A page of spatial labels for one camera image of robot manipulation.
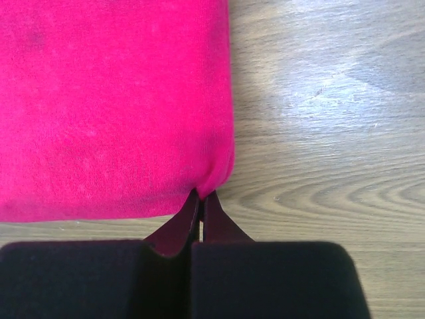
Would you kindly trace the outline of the red t shirt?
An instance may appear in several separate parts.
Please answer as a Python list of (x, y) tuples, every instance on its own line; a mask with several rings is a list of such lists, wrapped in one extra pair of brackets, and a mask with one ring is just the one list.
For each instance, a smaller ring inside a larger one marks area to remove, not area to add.
[(174, 214), (235, 157), (227, 1), (2, 1), (1, 220)]

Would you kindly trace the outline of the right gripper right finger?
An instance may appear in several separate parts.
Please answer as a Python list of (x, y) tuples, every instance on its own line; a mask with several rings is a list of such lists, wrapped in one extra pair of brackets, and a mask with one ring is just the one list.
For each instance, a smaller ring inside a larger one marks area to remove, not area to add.
[(191, 248), (193, 318), (370, 318), (348, 252), (326, 241), (256, 242), (204, 202), (203, 241)]

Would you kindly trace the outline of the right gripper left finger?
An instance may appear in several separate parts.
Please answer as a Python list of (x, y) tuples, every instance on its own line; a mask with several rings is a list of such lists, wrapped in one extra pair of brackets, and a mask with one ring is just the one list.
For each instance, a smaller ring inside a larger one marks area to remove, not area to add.
[(144, 240), (18, 242), (1, 249), (2, 318), (186, 318), (200, 200)]

